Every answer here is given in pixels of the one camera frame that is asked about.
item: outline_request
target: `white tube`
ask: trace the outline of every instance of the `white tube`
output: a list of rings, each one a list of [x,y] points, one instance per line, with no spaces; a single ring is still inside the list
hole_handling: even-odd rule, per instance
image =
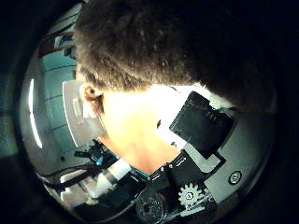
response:
[[[65,181],[70,180],[75,176],[81,175],[82,173],[84,173],[83,170],[78,170],[73,173],[63,175],[60,177],[60,182],[64,183]],[[60,197],[63,203],[69,209],[73,209],[74,207],[81,205],[88,200],[88,196],[78,184],[73,185],[69,188],[65,188],[65,191],[61,192]]]
[[[98,198],[108,189],[110,189],[116,182],[122,179],[131,170],[131,166],[120,159],[113,163],[107,170],[99,174],[97,182],[95,181],[83,181],[85,189],[88,191],[92,198]]]

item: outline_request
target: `wire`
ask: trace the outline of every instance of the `wire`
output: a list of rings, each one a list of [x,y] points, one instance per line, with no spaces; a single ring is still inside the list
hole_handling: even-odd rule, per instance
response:
[[[120,217],[122,214],[124,214],[125,212],[127,212],[130,208],[132,208],[132,207],[136,204],[136,201],[137,201],[139,195],[140,195],[140,193],[135,197],[134,200],[132,200],[132,201],[130,202],[130,204],[129,204],[128,206],[126,206],[124,209],[122,209],[119,213],[115,214],[114,216],[112,216],[112,217],[108,217],[108,218],[103,219],[103,220],[92,221],[92,222],[88,222],[88,223],[90,223],[90,224],[105,223],[105,222],[112,221],[113,219],[115,219],[115,218],[117,218],[117,217]]]
[[[36,172],[36,174],[40,175],[42,177],[50,177],[50,176],[54,176],[54,175],[57,175],[59,173],[62,173],[63,171],[67,171],[67,170],[86,170],[86,169],[88,169],[92,166],[94,166],[94,164],[83,164],[83,165],[65,167],[64,169],[61,169],[61,170],[58,170],[58,171],[55,171],[53,173],[46,174],[46,175],[42,175],[39,172]]]

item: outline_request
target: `man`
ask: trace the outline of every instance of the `man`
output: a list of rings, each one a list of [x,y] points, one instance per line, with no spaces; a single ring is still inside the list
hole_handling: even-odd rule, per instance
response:
[[[75,43],[77,78],[107,128],[100,141],[147,174],[178,154],[155,134],[159,106],[172,99],[157,96],[154,85],[200,83],[243,111],[271,103],[262,51],[213,1],[91,0]]]

